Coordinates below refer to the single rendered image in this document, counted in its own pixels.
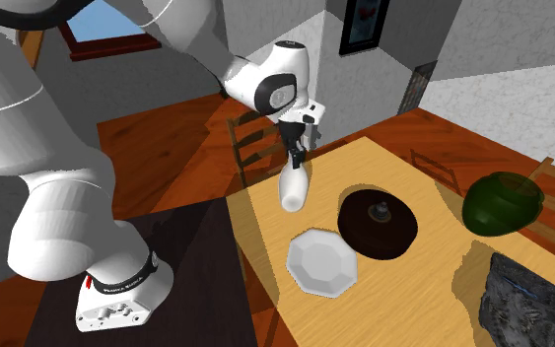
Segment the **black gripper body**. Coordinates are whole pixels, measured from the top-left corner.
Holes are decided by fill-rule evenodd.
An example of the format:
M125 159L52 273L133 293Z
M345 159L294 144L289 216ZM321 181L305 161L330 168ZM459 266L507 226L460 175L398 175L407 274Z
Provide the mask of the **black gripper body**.
M303 123L279 120L277 125L282 143L287 150L305 151L307 149L302 140L306 130Z

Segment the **white bottle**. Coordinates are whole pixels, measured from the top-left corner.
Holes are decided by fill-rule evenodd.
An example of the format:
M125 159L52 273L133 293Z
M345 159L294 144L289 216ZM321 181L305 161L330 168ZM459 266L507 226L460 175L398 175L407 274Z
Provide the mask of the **white bottle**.
M290 213L300 211L306 202L310 179L304 165L294 168L289 159L279 174L279 201L281 207Z

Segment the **dark brown round lid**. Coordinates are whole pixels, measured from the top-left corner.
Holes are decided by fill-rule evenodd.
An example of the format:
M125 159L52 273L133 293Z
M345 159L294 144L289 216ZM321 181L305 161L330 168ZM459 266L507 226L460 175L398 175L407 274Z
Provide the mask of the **dark brown round lid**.
M412 210L396 196L377 189L347 195L339 209L337 226L351 248L375 260L403 255L418 234Z

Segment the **white octagonal plate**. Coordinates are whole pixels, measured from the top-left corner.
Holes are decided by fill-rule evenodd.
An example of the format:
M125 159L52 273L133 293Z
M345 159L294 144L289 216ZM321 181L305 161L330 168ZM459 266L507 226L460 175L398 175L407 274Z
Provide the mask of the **white octagonal plate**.
M290 242L286 268L299 288L307 293L335 299L358 280L358 261L338 234L309 229Z

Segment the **dark robot stand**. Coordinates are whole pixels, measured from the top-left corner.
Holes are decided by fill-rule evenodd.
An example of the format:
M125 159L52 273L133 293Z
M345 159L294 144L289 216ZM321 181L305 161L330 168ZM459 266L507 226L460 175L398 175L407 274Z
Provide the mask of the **dark robot stand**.
M257 347L237 246L224 198L131 219L173 268L173 288L140 326L78 330L83 278L51 282L25 347Z

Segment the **wooden dining table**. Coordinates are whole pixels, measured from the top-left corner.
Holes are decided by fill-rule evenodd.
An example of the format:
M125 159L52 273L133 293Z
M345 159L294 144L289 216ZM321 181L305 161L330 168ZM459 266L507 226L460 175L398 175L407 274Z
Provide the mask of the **wooden dining table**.
M281 207L269 178L227 199L234 236L298 347L495 347L478 321L491 256L500 252L555 285L555 255L519 233L483 238L459 217L451 190L368 138L307 164L304 207ZM351 192L378 188L413 211L419 231L394 260L358 257L356 283L328 299L303 292L286 267L290 242L335 231Z

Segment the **red framed window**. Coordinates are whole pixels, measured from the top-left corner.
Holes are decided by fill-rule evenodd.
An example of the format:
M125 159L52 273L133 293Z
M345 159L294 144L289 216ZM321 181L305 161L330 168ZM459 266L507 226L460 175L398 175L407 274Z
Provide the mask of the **red framed window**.
M72 61L147 51L162 46L105 0L94 0L58 28L68 45Z

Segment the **green round pot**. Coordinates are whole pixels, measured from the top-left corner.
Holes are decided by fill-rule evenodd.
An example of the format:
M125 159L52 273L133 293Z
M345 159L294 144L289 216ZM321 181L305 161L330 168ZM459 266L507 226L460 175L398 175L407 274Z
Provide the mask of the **green round pot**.
M477 236L507 235L533 223L543 210L544 199L541 188L521 174L490 173L468 189L462 221Z

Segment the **dark grey crumpled bag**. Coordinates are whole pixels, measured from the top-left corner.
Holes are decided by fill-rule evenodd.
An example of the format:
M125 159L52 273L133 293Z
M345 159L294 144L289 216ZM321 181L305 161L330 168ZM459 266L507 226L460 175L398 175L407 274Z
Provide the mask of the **dark grey crumpled bag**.
M555 347L555 285L495 252L478 320L496 347Z

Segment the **dark framed wall picture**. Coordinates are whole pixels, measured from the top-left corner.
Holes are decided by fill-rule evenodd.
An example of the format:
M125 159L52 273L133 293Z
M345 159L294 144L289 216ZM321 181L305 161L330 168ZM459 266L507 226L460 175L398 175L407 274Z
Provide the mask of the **dark framed wall picture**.
M379 46L390 0L347 0L339 55Z

